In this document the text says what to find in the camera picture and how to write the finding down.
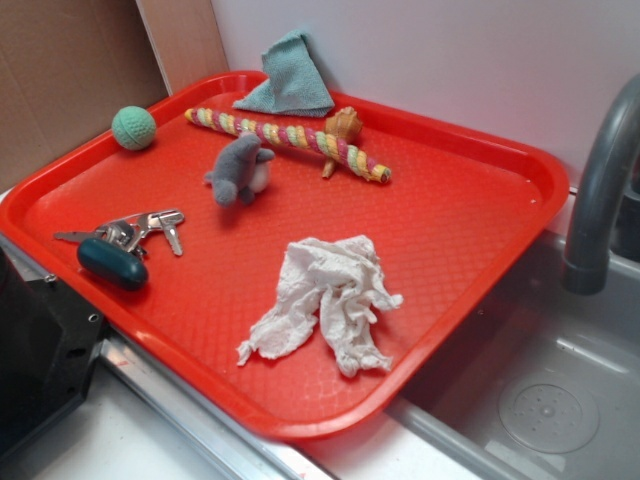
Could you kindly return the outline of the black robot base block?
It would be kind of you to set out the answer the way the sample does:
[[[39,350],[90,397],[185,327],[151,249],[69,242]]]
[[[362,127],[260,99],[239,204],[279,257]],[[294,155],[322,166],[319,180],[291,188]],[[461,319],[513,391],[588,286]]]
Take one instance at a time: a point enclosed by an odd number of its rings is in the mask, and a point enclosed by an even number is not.
[[[106,329],[60,279],[26,280],[1,254],[1,460],[81,405]]]

